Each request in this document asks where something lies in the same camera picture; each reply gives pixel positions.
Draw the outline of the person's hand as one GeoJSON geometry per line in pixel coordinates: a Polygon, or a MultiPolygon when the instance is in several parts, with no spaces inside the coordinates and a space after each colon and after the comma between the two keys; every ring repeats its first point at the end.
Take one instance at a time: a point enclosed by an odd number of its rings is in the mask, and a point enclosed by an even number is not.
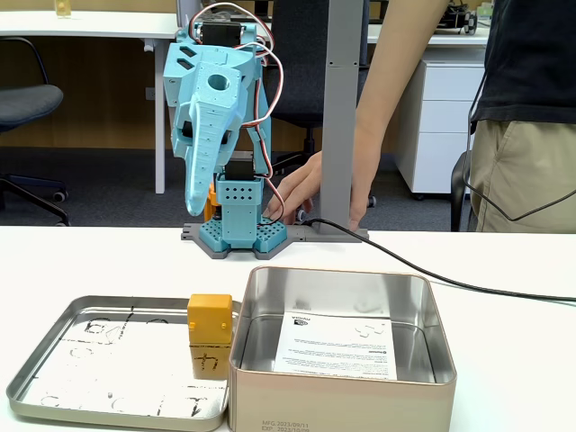
{"type": "MultiPolygon", "coordinates": [[[[381,159],[381,151],[376,148],[356,149],[350,193],[349,228],[357,230],[365,216],[368,196],[381,159]]],[[[276,219],[282,216],[287,224],[294,223],[296,210],[303,206],[306,211],[313,207],[312,198],[320,191],[322,175],[322,155],[317,153],[308,162],[284,178],[277,188],[284,205],[273,197],[266,206],[264,216],[276,219]]]]}

